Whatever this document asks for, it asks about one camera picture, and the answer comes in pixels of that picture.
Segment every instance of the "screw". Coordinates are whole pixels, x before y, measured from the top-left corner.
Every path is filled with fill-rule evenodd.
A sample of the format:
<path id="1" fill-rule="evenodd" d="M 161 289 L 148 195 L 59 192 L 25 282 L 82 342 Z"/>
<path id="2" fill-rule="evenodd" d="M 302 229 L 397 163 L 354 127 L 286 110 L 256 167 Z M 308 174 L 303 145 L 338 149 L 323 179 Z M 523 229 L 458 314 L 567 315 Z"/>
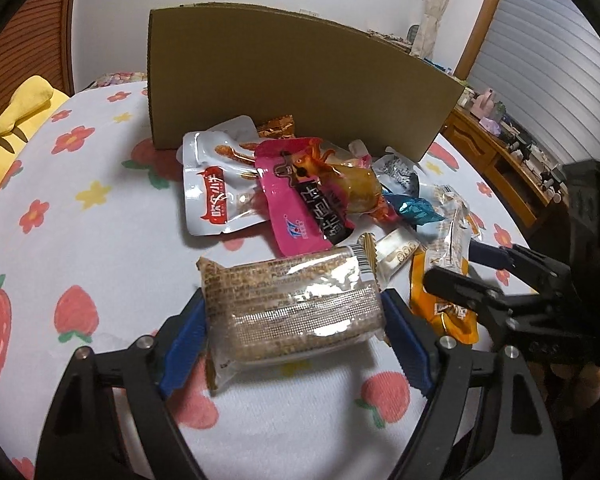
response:
<path id="1" fill-rule="evenodd" d="M 442 348 L 446 348 L 447 350 L 455 348 L 457 344 L 458 342 L 449 335 L 443 335 L 440 338 L 440 346 L 442 346 Z"/>
<path id="2" fill-rule="evenodd" d="M 151 348 L 153 345 L 154 345 L 154 338 L 151 337 L 150 335 L 143 335 L 142 337 L 139 337 L 138 340 L 136 341 L 136 346 L 143 350 L 147 350 L 147 349 Z"/>
<path id="3" fill-rule="evenodd" d="M 74 352 L 74 356 L 76 359 L 78 359 L 78 361 L 82 361 L 83 359 L 89 357 L 90 353 L 91 348 L 89 348 L 88 346 L 81 346 Z"/>
<path id="4" fill-rule="evenodd" d="M 515 359 L 520 355 L 520 350 L 515 346 L 507 345 L 504 347 L 504 355 L 510 359 Z"/>

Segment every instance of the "brown slatted door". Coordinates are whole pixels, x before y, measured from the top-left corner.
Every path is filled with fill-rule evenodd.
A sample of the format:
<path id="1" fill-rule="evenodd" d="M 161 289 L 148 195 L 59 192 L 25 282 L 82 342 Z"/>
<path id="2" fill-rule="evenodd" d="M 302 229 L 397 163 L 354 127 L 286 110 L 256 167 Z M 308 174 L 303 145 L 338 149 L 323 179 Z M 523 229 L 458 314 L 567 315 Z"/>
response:
<path id="1" fill-rule="evenodd" d="M 73 94 L 72 6 L 73 0 L 27 0 L 0 33 L 0 114 L 14 90 L 35 74 Z"/>

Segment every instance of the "red logo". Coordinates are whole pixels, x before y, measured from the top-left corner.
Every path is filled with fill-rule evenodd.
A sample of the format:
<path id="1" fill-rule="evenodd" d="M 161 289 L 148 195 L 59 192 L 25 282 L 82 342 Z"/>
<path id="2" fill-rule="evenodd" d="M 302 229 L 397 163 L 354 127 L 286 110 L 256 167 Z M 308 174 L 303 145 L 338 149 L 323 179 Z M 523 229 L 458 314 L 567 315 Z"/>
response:
<path id="1" fill-rule="evenodd" d="M 206 187 L 206 214 L 200 218 L 216 225 L 226 224 L 226 193 L 222 168 L 209 166 L 199 175 L 205 179 Z"/>

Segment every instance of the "cardboard panel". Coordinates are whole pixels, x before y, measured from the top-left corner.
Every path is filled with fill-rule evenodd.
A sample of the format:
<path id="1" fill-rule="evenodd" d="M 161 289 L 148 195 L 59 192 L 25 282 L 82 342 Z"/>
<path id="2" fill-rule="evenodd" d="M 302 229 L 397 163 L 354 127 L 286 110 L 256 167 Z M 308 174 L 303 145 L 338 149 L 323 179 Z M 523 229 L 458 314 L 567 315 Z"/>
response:
<path id="1" fill-rule="evenodd" d="M 420 160 L 462 86 L 364 32 L 267 7 L 152 10 L 149 104 L 158 149 L 245 114 L 293 114 L 296 132 Z"/>

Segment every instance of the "white floral tablecloth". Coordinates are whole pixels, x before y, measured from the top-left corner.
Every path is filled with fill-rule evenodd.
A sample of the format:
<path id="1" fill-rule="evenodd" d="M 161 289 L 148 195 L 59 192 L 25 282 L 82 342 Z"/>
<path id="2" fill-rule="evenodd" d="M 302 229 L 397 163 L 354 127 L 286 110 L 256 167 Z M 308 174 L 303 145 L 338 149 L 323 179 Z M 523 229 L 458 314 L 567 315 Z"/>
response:
<path id="1" fill-rule="evenodd" d="M 0 445 L 27 478 L 78 346 L 121 349 L 155 331 L 200 285 L 202 254 L 225 266 L 276 254 L 267 223 L 222 237 L 189 235 L 181 166 L 174 152 L 156 153 L 150 137 L 145 82 L 80 92 L 40 128 L 0 186 Z M 465 198 L 485 242 L 524 244 L 443 137 L 420 166 L 423 180 Z M 366 219 L 353 237 L 365 230 L 382 234 Z M 506 293 L 529 291 L 505 271 L 477 271 Z M 407 271 L 392 285 L 408 298 Z M 488 346 L 481 334 L 479 345 Z M 375 339 L 245 373 L 212 398 L 197 367 L 170 399 L 209 478 L 245 480 L 384 479 L 424 403 Z M 134 468 L 150 477 L 123 394 L 118 404 Z"/>

